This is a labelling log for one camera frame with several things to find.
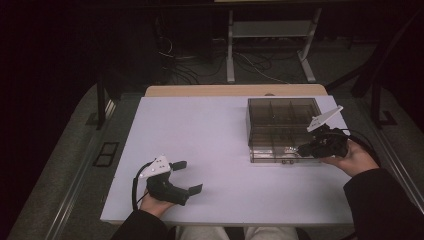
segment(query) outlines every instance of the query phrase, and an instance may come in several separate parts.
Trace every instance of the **dark background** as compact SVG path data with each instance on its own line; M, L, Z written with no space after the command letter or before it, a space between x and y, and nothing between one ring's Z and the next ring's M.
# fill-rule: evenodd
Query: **dark background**
M202 49L211 45L214 37L226 38L227 15L222 11L165 11L158 31L157 22L152 21L157 19L157 12L94 11L69 0L9 0L0 4L0 84L5 109L1 117L0 178L3 239L76 105L99 76L103 76L109 95L117 99L127 90L164 84L166 75L155 50L161 45L158 34L185 43L195 52L198 45ZM406 2L395 6L328 6L322 12L317 40L389 36L390 26L406 6ZM262 14L262 19L278 15L271 10L257 14ZM401 105L412 115L417 115L417 107L411 107L410 102L424 90L419 71L422 66L408 60L408 54L421 53L414 59L423 56L422 14L419 21L411 25L407 38L392 54L388 70L382 73L390 79L386 87L399 92ZM211 52L212 46L210 52L199 54L207 58Z

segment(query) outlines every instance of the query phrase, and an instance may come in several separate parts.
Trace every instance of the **floor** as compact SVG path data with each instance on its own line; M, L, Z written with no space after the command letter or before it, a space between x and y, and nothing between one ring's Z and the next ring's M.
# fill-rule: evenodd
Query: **floor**
M364 63L374 44L353 45L346 39L323 40L313 44L308 60L317 83L326 85ZM235 84L307 84L296 51L300 40L257 39L236 42ZM225 41L214 41L213 60L199 59L189 51L179 51L169 71L169 85L227 84ZM370 96L354 99L350 88L355 79L329 92L344 106L342 115L351 129L360 130L376 148L383 167L406 182L411 199L423 206L424 134L399 107L393 96L383 91L382 110L388 110L397 125L378 130L369 120ZM16 222L9 239L108 239L118 226L99 220L119 157L125 146L138 101L143 92L128 92L108 105L107 121L96 129L96 87L81 99L57 143L42 176ZM105 142L119 142L110 167L92 166ZM313 240L341 239L354 231L352 226L305 227Z

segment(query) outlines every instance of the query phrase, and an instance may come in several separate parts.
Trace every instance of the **gray carpet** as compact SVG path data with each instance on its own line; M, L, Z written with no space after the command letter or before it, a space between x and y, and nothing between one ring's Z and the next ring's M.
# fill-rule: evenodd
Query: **gray carpet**
M374 45L354 45L349 50L347 45L345 40L314 44L309 62L317 83L325 85L356 68L368 59L375 47ZM264 73L272 78L306 84L305 76L295 57L299 46L298 42L284 40L283 47L279 47L275 54L269 51L265 51L262 55L251 55L243 51L242 54L250 61L263 61L262 66L269 67ZM225 62L222 64L224 57L219 50L222 49L222 44L218 43L216 49L218 49L217 58L212 63L188 59L178 62L181 64L179 66L181 69L188 68L196 73L197 81L202 84L225 84ZM239 55L236 59L236 84L280 83L255 73L253 68L247 66L243 56ZM267 61L263 56L272 57L272 60ZM169 84L188 84L190 80L195 82L194 78L180 72L180 75L172 76ZM342 115L347 126L365 134L382 158L383 166L391 170L391 164L386 160L387 149L381 142L380 135L383 134L390 143L390 148L413 179L418 191L424 193L424 176L420 174L424 170L422 161L424 135L399 107L392 95L386 91L382 96L382 109L389 110L398 125L384 126L381 131L376 130L367 112L369 95L363 99L353 99L349 93L353 83L354 80L347 82L330 93L338 104L344 106ZM62 134L9 239L110 238L117 226L103 223L99 218L142 95L142 93L124 94L122 100L116 102L115 110L103 129L96 131L95 126L87 125L90 115L96 112L95 88L87 92ZM104 142L119 142L112 165L108 168L91 166ZM63 221L55 220L58 212ZM49 231L52 224L55 226L53 230L57 231ZM305 228L305 230L311 239L331 240L350 234L353 227L320 227Z

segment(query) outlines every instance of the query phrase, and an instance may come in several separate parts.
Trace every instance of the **metal stand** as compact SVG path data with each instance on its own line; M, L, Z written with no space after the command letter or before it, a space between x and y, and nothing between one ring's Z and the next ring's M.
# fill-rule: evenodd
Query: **metal stand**
M234 22L233 11L229 12L228 20L228 55L227 55L227 82L235 83L233 62L233 38L243 37L306 37L302 50L298 52L299 61L306 75L308 83L315 83L316 79L309 65L309 49L314 39L315 30L321 15L321 8L315 10L312 20L303 21L263 21L263 22Z

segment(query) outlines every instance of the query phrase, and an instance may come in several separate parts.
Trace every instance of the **black sleeve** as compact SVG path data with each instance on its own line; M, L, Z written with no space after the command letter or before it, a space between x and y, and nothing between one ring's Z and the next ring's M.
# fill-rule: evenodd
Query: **black sleeve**
M162 240L167 237L165 224L152 214L137 210L125 220L112 237L118 239Z
M360 240L424 239L424 215L386 170L360 173L344 190Z

